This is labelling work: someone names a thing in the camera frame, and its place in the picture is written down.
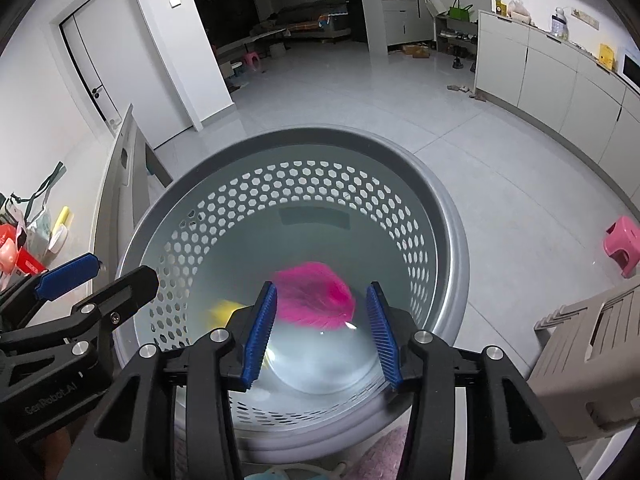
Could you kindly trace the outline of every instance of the door frame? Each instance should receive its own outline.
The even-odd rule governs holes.
[[[105,139],[111,142],[113,134],[102,120],[100,113],[95,107],[90,95],[87,93],[84,82],[76,70],[71,54],[66,47],[65,38],[60,25],[69,18],[76,10],[87,4],[90,0],[64,0],[62,4],[57,2],[56,6],[47,6],[47,14],[40,24],[40,29],[46,38],[49,49],[54,62],[58,67],[60,76],[62,77],[66,88],[69,90],[79,112],[87,122],[92,132],[98,139]],[[151,35],[151,39],[156,46],[156,50],[160,56],[165,70],[167,70],[169,79],[177,91],[182,104],[187,111],[196,131],[203,129],[202,122],[199,120],[196,110],[189,99],[180,77],[171,62],[168,50],[162,41],[162,36],[153,16],[153,12],[147,0],[136,0],[140,8],[140,13],[145,20],[147,30]]]

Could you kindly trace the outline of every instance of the pink fluffy toy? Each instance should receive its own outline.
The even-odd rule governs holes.
[[[321,330],[337,330],[353,319],[356,302],[346,283],[319,262],[280,270],[273,277],[278,290],[279,319]]]

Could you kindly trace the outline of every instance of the yellow box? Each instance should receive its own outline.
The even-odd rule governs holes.
[[[613,70],[613,50],[609,45],[600,44],[600,57],[598,59],[602,65],[609,70]]]

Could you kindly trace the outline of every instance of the pink stool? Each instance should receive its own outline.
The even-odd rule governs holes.
[[[260,56],[258,56],[258,53],[255,50],[247,52],[246,54],[244,54],[244,56],[242,56],[242,61],[244,61],[245,65],[250,66],[251,70],[258,70],[254,66],[254,60],[256,60],[258,62],[258,66],[260,66]]]
[[[602,244],[604,251],[620,266],[622,275],[628,278],[640,262],[640,231],[631,218],[621,216],[607,229],[607,233]]]

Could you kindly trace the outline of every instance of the beige plastic chair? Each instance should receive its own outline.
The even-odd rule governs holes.
[[[609,436],[640,417],[640,276],[562,306],[529,378],[565,442]]]

